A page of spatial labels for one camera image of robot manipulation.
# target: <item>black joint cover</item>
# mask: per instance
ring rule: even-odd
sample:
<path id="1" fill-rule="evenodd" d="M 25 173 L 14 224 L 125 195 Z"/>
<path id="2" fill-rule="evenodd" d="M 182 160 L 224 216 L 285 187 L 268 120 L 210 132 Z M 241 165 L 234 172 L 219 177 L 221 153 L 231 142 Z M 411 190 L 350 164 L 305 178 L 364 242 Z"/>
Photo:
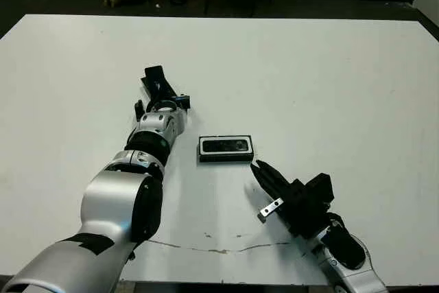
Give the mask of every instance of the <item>black joint cover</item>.
<path id="1" fill-rule="evenodd" d="M 348 269 L 359 269 L 366 260 L 364 249 L 342 225 L 331 225 L 322 242 L 337 261 Z"/>
<path id="2" fill-rule="evenodd" d="M 136 104 L 134 105 L 134 111 L 136 113 L 136 120 L 137 122 L 139 122 L 140 119 L 145 114 L 145 108 L 143 107 L 143 102 L 141 99 L 137 101 Z"/>
<path id="3" fill-rule="evenodd" d="M 137 132 L 128 141 L 125 150 L 138 150 L 156 157 L 163 166 L 171 153 L 168 142 L 154 132 Z"/>
<path id="4" fill-rule="evenodd" d="M 131 241 L 137 246 L 158 230 L 163 200 L 162 181 L 147 176 L 137 191 L 132 210 Z"/>

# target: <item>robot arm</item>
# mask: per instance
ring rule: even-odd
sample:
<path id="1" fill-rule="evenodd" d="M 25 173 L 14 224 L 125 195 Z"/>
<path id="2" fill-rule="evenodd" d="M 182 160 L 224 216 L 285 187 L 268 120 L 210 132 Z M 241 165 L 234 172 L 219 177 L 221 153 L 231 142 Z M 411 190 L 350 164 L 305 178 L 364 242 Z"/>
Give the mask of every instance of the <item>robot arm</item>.
<path id="1" fill-rule="evenodd" d="M 348 232 L 340 216 L 327 212 L 334 199 L 329 175 L 319 174 L 306 185 L 297 179 L 289 183 L 267 163 L 257 165 L 251 165 L 253 174 L 274 199 L 259 212 L 262 223 L 277 211 L 294 235 L 307 240 L 336 293 L 387 292 L 366 246 Z"/>
<path id="2" fill-rule="evenodd" d="M 136 103 L 126 147 L 86 188 L 79 232 L 46 248 L 3 292 L 113 292 L 134 249 L 157 231 L 165 165 L 190 103 L 175 94 L 162 67 L 146 68 L 142 82 L 150 102 L 146 110 Z"/>

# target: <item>table surface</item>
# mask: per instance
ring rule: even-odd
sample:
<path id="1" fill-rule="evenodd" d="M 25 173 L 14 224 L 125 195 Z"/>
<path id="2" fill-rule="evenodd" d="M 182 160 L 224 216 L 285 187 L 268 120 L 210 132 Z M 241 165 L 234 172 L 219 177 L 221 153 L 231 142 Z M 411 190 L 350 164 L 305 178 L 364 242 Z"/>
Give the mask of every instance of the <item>table surface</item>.
<path id="1" fill-rule="evenodd" d="M 247 165 L 200 165 L 200 135 L 251 134 L 287 178 L 331 175 L 332 211 L 387 285 L 438 284 L 439 44 L 417 22 L 26 15 L 0 40 L 0 274 L 76 233 L 161 64 L 191 96 L 158 233 L 121 278 L 325 284 Z"/>

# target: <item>black tape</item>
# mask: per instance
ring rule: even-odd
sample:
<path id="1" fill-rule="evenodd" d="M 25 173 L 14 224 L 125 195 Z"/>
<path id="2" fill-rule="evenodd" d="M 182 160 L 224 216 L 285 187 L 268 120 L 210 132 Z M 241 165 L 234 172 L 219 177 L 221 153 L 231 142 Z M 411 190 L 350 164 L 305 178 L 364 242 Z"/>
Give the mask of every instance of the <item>black tape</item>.
<path id="1" fill-rule="evenodd" d="M 80 247 L 86 248 L 96 255 L 99 255 L 115 244 L 110 238 L 95 233 L 77 233 L 73 237 L 64 239 L 61 242 L 81 243 Z"/>

